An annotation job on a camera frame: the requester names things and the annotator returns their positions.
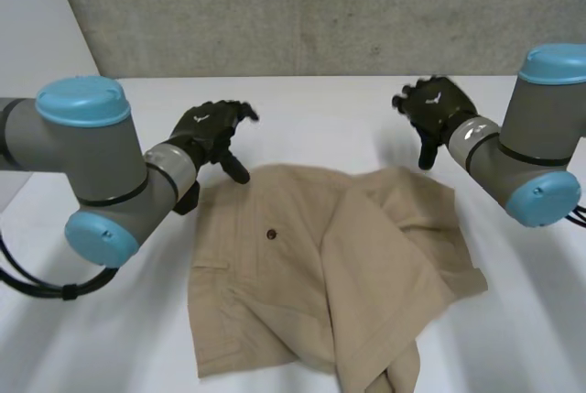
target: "black band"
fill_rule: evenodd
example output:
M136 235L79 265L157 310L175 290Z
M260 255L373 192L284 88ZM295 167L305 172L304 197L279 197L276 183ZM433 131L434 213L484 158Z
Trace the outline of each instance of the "black band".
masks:
M175 202L177 202L179 200L179 190L177 189L177 184L175 183L175 181L173 180L173 178L171 178L171 176L166 173L166 171L164 171L161 167L159 167L157 164L151 164L150 162L148 162L146 164L146 166L149 169L153 169L158 171L161 175L163 175L163 178L165 178L169 185L171 186L171 188L173 189L173 192L175 193Z
M570 164L570 158L563 158L563 159L543 159L543 158L533 158L528 157L527 155L523 155L521 153L515 152L514 150L510 149L509 147L505 146L500 141L498 142L498 148L507 155L509 158L516 159L517 161L525 162L526 164L533 164L536 166L543 166L543 167L563 167Z
M143 180L143 182L138 187L136 187L134 190L130 191L127 194L123 194L122 196L117 196L117 197L111 198L111 199L105 199L103 201L88 201L86 199L80 198L79 196L75 196L75 197L77 198L77 201L81 205L85 205L86 207L108 207L110 205L116 205L117 203L128 201L129 199L132 199L135 196L138 196L140 193L142 193L145 190L147 185L148 185L148 173L146 174L145 180Z
M472 157L474 156L474 152L476 152L476 150L478 150L478 147L480 147L483 143L485 143L486 141L488 141L489 139L493 139L498 137L498 133L495 134L491 134L491 135L487 135L485 136L483 139L479 140L471 149L470 152L468 152L468 156L466 157L466 171L468 173L470 173L470 166L472 164Z
M77 285L64 285L63 288L61 288L61 299L64 301L77 299L77 288Z
M2 111L2 115L0 115L0 154L4 156L4 159L8 164L14 167L17 170L24 170L24 168L16 162L15 158L10 153L8 149L8 142L6 141L6 123L8 121L8 116L12 112L12 110L16 107L17 104L20 102L24 102L24 98L17 98L6 105L6 107Z

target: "logo on robot arm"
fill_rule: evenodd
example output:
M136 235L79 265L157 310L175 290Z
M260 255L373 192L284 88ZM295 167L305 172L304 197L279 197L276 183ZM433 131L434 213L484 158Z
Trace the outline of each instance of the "logo on robot arm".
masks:
M440 98L441 98L441 93L438 93L438 96L436 98L432 98L431 100L426 100L425 104L439 104Z
M203 120L206 120L210 117L210 114L207 114L205 116L194 116L193 119L195 120L196 123L200 123Z

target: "black cable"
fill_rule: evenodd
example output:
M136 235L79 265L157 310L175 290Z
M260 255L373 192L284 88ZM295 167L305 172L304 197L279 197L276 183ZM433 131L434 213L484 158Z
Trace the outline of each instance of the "black cable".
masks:
M574 210L573 215L578 217L581 221L583 221L584 223L586 223L586 214L579 212L578 210Z
M4 271L0 267L0 281L4 281L6 285L11 287L12 289L17 290L25 295L30 297L35 297L39 299L62 299L62 300L75 300L80 295L89 294L91 292L95 292L96 290L103 288L107 283L109 283L118 269L116 268L106 268L100 274L95 276L94 278L80 284L80 285L64 285L58 286L48 283L46 281L41 280L40 278L36 278L24 270L14 259L14 257L8 251L4 239L0 234L0 251L6 257L8 263L24 278L27 278L31 283L27 283L25 281L21 281L17 278L14 278L6 271Z

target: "concrete wall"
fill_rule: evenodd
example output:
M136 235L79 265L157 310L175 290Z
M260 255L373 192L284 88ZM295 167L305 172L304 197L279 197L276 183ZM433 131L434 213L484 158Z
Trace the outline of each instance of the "concrete wall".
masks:
M70 0L114 77L509 74L586 0Z

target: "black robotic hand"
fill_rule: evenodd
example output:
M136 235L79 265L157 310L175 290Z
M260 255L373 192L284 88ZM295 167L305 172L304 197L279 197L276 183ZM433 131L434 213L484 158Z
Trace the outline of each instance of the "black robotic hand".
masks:
M418 80L405 85L403 95L393 97L393 107L406 115L421 138L419 168L429 170L438 148L448 144L451 134L466 120L477 115L468 96L446 77Z
M198 169L208 162L219 162L233 180L246 184L250 175L230 151L231 138L245 118L258 121L258 115L248 103L204 103L192 107L181 117L171 133L171 140L176 145L190 147Z

